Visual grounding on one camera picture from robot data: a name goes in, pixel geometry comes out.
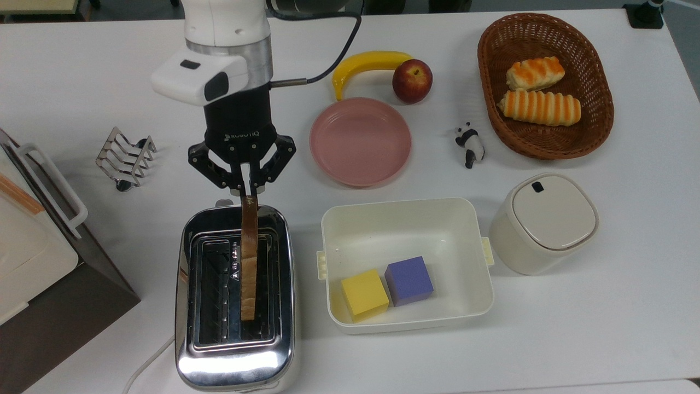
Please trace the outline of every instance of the pink plate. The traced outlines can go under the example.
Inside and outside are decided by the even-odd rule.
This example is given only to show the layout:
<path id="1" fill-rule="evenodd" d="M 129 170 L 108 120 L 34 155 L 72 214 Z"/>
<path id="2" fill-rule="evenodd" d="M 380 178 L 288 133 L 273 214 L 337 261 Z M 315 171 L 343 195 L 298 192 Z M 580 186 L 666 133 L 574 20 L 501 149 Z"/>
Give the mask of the pink plate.
<path id="1" fill-rule="evenodd" d="M 311 127 L 311 155 L 338 182 L 374 186 L 398 174 L 411 152 L 411 133 L 394 108 L 355 97 L 326 108 Z"/>

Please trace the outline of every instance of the white canister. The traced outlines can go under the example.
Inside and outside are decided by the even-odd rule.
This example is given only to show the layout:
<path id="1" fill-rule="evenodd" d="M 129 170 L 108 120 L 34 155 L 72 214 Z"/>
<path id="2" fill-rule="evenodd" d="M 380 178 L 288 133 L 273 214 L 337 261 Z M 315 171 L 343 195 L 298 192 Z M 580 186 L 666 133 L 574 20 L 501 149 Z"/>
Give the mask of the white canister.
<path id="1" fill-rule="evenodd" d="M 534 275 L 579 250 L 598 231 L 595 205 L 570 178 L 548 172 L 510 191 L 489 238 L 513 271 Z"/>

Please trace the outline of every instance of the fake bread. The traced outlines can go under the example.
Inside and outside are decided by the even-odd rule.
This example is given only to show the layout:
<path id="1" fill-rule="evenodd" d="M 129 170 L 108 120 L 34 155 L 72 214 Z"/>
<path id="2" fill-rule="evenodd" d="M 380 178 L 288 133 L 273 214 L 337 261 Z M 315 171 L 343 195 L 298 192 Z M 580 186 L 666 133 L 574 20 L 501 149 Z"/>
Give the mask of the fake bread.
<path id="1" fill-rule="evenodd" d="M 581 120 L 581 103 L 572 95 L 552 92 L 506 92 L 498 103 L 503 115 L 516 121 L 570 126 Z"/>
<path id="2" fill-rule="evenodd" d="M 258 280 L 258 199 L 247 196 L 241 201 L 241 320 L 255 320 Z"/>
<path id="3" fill-rule="evenodd" d="M 505 82 L 510 90 L 542 90 L 549 88 L 564 77 L 564 68 L 556 57 L 529 59 L 515 62 L 505 73 Z"/>

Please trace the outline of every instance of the black cable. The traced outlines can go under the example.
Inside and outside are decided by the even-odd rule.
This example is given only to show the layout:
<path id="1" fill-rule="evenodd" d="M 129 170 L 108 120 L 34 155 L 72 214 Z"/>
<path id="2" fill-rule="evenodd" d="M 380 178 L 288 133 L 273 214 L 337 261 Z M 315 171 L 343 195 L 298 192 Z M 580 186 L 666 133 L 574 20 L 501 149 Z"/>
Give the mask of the black cable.
<path id="1" fill-rule="evenodd" d="M 364 7 L 365 7 L 365 0 L 362 0 L 362 8 L 364 8 Z M 274 9 L 274 7 L 272 7 L 272 0 L 267 0 L 267 9 L 269 9 L 270 13 L 275 18 L 280 19 L 280 20 L 287 20 L 287 21 L 314 20 L 314 19 L 327 19 L 327 18 L 355 18 L 355 26 L 353 27 L 352 32 L 350 32 L 350 36 L 348 37 L 348 40 L 345 43 L 345 47 L 343 47 L 343 49 L 340 51 L 340 55 L 338 55 L 338 58 L 333 62 L 333 64 L 327 70 L 325 70 L 321 74 L 315 76 L 314 78 L 286 79 L 284 81 L 273 81 L 273 82 L 271 82 L 271 86 L 273 88 L 277 87 L 277 86 L 289 86 L 292 84 L 293 85 L 300 85 L 300 84 L 314 83 L 314 82 L 320 81 L 321 79 L 325 78 L 343 60 L 343 57 L 345 57 L 345 54 L 347 53 L 348 49 L 350 49 L 350 45 L 352 44 L 352 41 L 355 39 L 355 35 L 357 34 L 357 31 L 360 29 L 360 23 L 362 23 L 362 16 L 360 16 L 360 14 L 358 14 L 358 13 L 354 13 L 351 11 L 338 11 L 338 12 L 333 12 L 333 13 L 319 13 L 319 14 L 286 15 L 286 14 L 278 12 L 277 10 Z"/>

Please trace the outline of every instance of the storage box handle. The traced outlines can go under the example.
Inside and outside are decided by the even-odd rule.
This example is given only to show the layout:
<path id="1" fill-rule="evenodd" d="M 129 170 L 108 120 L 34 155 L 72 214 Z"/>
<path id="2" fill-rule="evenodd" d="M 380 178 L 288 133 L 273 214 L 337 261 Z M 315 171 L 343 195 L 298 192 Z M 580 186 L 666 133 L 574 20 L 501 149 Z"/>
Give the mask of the storage box handle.
<path id="1" fill-rule="evenodd" d="M 326 252 L 323 250 L 316 252 L 316 265 L 318 266 L 318 279 L 326 280 L 328 271 L 326 266 Z"/>
<path id="2" fill-rule="evenodd" d="M 486 265 L 494 265 L 494 252 L 491 250 L 491 241 L 489 237 L 482 237 L 482 247 L 484 248 L 484 257 L 486 257 Z"/>
<path id="3" fill-rule="evenodd" d="M 29 173 L 29 176 L 34 180 L 34 182 L 38 185 L 39 189 L 43 192 L 44 196 L 46 196 L 46 199 L 48 202 L 53 206 L 54 210 L 58 213 L 59 217 L 61 220 L 66 224 L 68 227 L 68 230 L 76 237 L 80 238 L 81 235 L 78 233 L 78 226 L 80 226 L 85 219 L 88 217 L 88 209 L 85 207 L 85 204 L 80 200 L 76 192 L 71 188 L 71 185 L 68 184 L 66 181 L 66 178 L 63 177 L 61 172 L 56 168 L 56 165 L 51 161 L 48 156 L 46 156 L 41 149 L 39 149 L 38 146 L 34 144 L 24 144 L 21 147 L 15 148 L 11 147 L 11 149 L 14 151 L 14 153 L 17 155 L 19 158 L 20 162 L 24 166 L 24 168 L 27 170 L 27 173 Z M 46 190 L 46 187 L 44 184 L 41 182 L 39 177 L 36 175 L 34 170 L 32 170 L 31 167 L 29 167 L 29 163 L 25 159 L 25 156 L 28 156 L 29 153 L 35 151 L 37 155 L 40 158 L 39 164 L 41 167 L 46 171 L 46 174 L 56 182 L 56 187 L 61 191 L 61 193 L 69 200 L 69 203 L 73 209 L 76 210 L 76 215 L 72 217 L 71 219 L 68 218 L 65 212 L 61 210 L 61 208 L 58 206 L 56 203 L 56 200 L 51 196 L 51 194 Z"/>

